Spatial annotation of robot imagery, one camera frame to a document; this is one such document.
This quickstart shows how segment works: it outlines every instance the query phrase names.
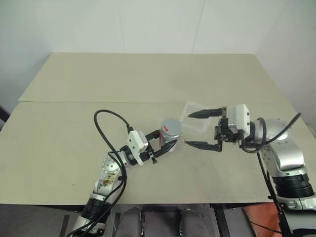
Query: metal can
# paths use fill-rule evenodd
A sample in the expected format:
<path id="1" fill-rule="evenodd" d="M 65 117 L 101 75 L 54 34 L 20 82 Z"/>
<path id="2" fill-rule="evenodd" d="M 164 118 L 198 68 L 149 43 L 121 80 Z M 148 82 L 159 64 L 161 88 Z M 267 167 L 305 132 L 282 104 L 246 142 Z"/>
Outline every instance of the metal can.
<path id="1" fill-rule="evenodd" d="M 160 146 L 165 143 L 177 140 L 181 134 L 181 122 L 174 118 L 167 118 L 161 124 L 161 136 L 160 136 Z"/>

